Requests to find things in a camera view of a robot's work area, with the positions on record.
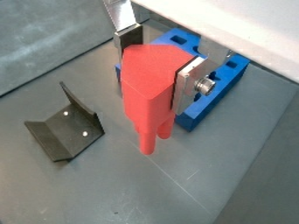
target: red plastic object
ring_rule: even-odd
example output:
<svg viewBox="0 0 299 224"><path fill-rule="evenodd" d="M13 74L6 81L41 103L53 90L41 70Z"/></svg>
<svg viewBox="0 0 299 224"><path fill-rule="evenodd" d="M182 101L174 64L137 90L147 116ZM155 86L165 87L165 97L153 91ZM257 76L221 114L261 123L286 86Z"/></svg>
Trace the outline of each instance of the red plastic object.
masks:
<svg viewBox="0 0 299 224"><path fill-rule="evenodd" d="M171 136L174 76L191 59L174 45L131 45L125 50L121 77L126 115L135 123L146 155L155 151L155 136Z"/></svg>

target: white panel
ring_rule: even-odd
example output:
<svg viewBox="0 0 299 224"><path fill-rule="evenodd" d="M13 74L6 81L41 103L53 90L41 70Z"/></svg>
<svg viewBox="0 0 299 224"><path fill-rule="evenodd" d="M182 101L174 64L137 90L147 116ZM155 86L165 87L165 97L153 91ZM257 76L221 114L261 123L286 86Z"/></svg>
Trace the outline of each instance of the white panel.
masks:
<svg viewBox="0 0 299 224"><path fill-rule="evenodd" d="M134 2L299 82L298 1Z"/></svg>

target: gray table surface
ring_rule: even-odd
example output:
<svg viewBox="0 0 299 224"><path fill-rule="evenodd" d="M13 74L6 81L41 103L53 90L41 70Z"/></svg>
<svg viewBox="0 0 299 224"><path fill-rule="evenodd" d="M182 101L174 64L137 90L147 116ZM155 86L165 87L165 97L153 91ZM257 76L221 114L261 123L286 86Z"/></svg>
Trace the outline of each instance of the gray table surface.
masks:
<svg viewBox="0 0 299 224"><path fill-rule="evenodd" d="M146 42L169 28L149 21ZM0 98L0 220L7 223L213 223L269 139L298 86L256 66L193 133L178 125L154 155L138 149L113 42ZM25 121L67 104L59 81L94 109L107 134L54 163Z"/></svg>
<svg viewBox="0 0 299 224"><path fill-rule="evenodd" d="M297 224L299 220L299 92L266 141L218 224Z"/></svg>

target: metal plate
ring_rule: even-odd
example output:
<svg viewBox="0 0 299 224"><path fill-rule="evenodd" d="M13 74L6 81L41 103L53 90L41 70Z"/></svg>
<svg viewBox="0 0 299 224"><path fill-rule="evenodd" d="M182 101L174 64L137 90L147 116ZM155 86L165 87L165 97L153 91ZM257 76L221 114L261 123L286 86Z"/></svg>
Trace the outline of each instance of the metal plate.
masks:
<svg viewBox="0 0 299 224"><path fill-rule="evenodd" d="M26 127L49 153L51 160L70 160L105 135L98 114L79 101L62 83L71 105L46 122L26 122Z"/></svg>
<svg viewBox="0 0 299 224"><path fill-rule="evenodd" d="M130 0L103 1L118 32L137 23L137 17Z"/></svg>
<svg viewBox="0 0 299 224"><path fill-rule="evenodd" d="M194 97L198 94L198 91L194 90L195 81L210 75L236 55L226 46L206 37L201 37L199 53L206 57L194 59L175 75L173 111L177 115L181 115L193 104Z"/></svg>
<svg viewBox="0 0 299 224"><path fill-rule="evenodd" d="M143 26L141 24L135 24L123 31L117 31L114 40L118 49L119 62L122 62L126 48L131 45L142 45L145 43Z"/></svg>

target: silver metal plate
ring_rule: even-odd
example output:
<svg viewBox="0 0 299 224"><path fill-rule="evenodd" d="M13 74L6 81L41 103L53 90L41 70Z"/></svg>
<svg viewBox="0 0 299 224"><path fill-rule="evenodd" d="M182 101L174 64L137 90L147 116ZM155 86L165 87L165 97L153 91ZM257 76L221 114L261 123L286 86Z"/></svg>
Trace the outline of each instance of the silver metal plate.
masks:
<svg viewBox="0 0 299 224"><path fill-rule="evenodd" d="M194 102L194 97L198 94L194 89L194 82L207 74L205 69L207 61L207 59L198 57L178 72L173 96L173 111L177 115L181 115Z"/></svg>
<svg viewBox="0 0 299 224"><path fill-rule="evenodd" d="M114 41L118 49L119 63L122 63L125 49L131 45L142 45L145 43L143 26L135 24L123 31L117 31Z"/></svg>
<svg viewBox="0 0 299 224"><path fill-rule="evenodd" d="M234 52L219 43L206 37L201 37L199 52L207 56L206 59L198 57L178 72L173 96L173 111L177 115L190 107L198 91L194 83L205 78L221 67L234 56Z"/></svg>
<svg viewBox="0 0 299 224"><path fill-rule="evenodd" d="M137 23L130 0L103 0L103 2L118 32Z"/></svg>

